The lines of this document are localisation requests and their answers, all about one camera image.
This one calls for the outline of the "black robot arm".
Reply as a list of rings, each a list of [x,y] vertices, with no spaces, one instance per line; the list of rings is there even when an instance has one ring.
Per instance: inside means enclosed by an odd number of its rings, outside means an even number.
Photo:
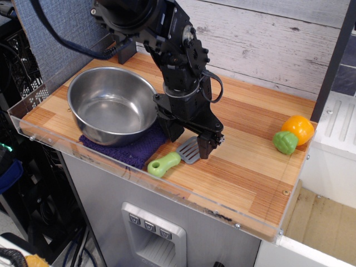
[[[211,80],[221,79],[206,69],[208,49],[196,36],[189,16],[176,1],[94,1],[92,16],[101,27],[126,42],[141,43],[162,73],[164,91],[153,97],[157,118],[176,141],[188,129],[197,134],[201,159],[207,159],[224,140],[223,124],[210,105]]]

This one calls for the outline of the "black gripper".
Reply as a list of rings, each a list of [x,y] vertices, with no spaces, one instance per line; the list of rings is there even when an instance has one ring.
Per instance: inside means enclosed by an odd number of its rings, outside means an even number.
[[[208,159],[212,150],[224,142],[223,124],[210,108],[214,102],[210,79],[209,76],[202,76],[197,88],[182,96],[164,86],[164,93],[153,97],[158,122],[166,137],[175,142],[184,129],[196,133],[201,159]]]

